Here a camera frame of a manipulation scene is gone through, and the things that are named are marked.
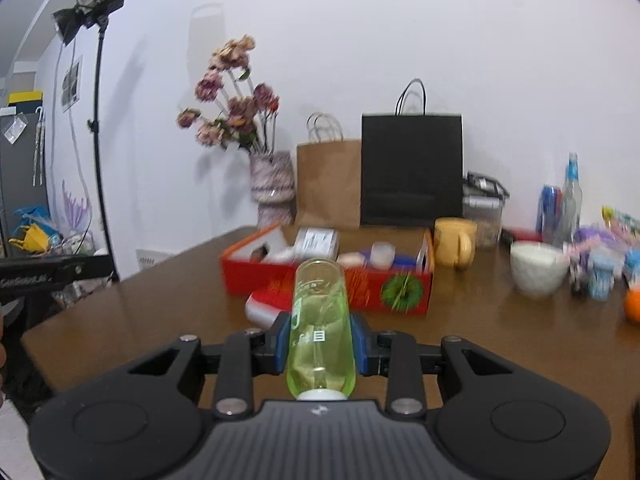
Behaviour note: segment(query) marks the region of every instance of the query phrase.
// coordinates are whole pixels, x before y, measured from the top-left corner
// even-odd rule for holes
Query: red and white object
[[[244,305],[246,318],[258,327],[268,329],[276,321],[281,312],[291,312],[293,294],[274,292],[272,290],[256,290]]]

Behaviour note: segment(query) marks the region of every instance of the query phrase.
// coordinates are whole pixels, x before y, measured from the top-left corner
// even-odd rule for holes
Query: glass bottle
[[[571,243],[574,233],[580,227],[580,210],[582,208],[582,189],[578,180],[578,155],[569,154],[569,164],[566,167],[566,178],[562,188],[562,203],[560,218],[554,245],[562,247],[564,242]]]
[[[326,390],[329,400],[337,398],[335,392],[348,396],[355,387],[344,274],[331,260],[307,260],[296,271],[286,380],[295,397]]]

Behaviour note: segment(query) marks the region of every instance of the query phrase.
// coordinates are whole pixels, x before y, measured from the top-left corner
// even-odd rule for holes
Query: metal screw
[[[400,415],[414,415],[422,409],[422,403],[416,399],[402,397],[391,403],[391,409]]]
[[[224,415],[239,415],[247,409],[247,404],[242,399],[229,397],[228,399],[219,400],[216,403],[216,409]]]

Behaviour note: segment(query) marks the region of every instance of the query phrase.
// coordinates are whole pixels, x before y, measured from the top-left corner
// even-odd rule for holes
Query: red box
[[[293,292],[296,264],[251,262],[254,249],[270,243],[293,245],[299,226],[272,226],[229,247],[220,256],[226,290],[235,296],[248,296],[255,290]],[[338,253],[369,250],[373,242],[388,242],[397,254],[417,258],[425,247],[427,263],[423,271],[345,269],[344,275],[352,312],[394,311],[425,314],[433,282],[433,245],[428,230],[361,227],[337,229]]]

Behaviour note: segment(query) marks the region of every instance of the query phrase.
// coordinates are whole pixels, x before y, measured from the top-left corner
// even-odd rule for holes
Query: yellow object
[[[608,226],[609,222],[611,221],[611,219],[613,218],[613,208],[611,207],[603,207],[602,208],[602,219],[604,220],[605,224]]]
[[[24,240],[11,238],[9,243],[19,249],[29,251],[30,253],[43,253],[49,249],[49,237],[39,225],[32,224],[30,226],[22,226],[26,229]]]
[[[640,324],[640,290],[631,289],[626,294],[625,316],[631,323]]]
[[[438,218],[434,236],[436,263],[466,269],[476,255],[477,231],[475,222],[462,218]]]
[[[23,103],[25,101],[42,101],[42,92],[39,90],[33,92],[16,92],[14,94],[9,94],[9,100],[7,102],[9,104],[14,104]]]

